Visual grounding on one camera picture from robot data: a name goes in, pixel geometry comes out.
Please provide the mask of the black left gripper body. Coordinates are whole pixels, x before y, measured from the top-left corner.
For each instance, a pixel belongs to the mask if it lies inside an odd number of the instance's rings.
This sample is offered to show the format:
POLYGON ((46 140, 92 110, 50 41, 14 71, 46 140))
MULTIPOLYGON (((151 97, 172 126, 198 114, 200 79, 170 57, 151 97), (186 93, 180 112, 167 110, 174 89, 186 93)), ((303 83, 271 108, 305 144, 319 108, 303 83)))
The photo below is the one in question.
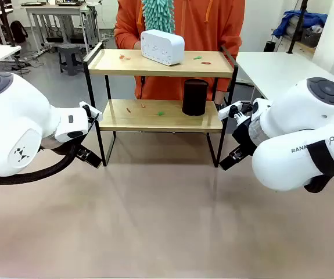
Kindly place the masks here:
POLYGON ((88 157, 88 150, 82 145, 85 136, 80 136, 73 139, 73 143, 76 146, 76 157, 79 159, 86 159, 88 157))

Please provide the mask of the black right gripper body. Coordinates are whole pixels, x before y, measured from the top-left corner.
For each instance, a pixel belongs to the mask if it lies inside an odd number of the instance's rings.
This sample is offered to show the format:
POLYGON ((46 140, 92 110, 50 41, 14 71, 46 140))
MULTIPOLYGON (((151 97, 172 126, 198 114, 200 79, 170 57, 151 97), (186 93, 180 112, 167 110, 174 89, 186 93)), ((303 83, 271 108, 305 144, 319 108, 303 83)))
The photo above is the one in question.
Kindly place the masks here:
POLYGON ((238 158, 245 158, 246 156, 252 156, 257 146, 253 143, 249 135, 249 125, 251 119, 248 118, 243 123, 237 126, 236 130, 232 133, 232 136, 237 141, 239 146, 234 150, 234 154, 238 158))

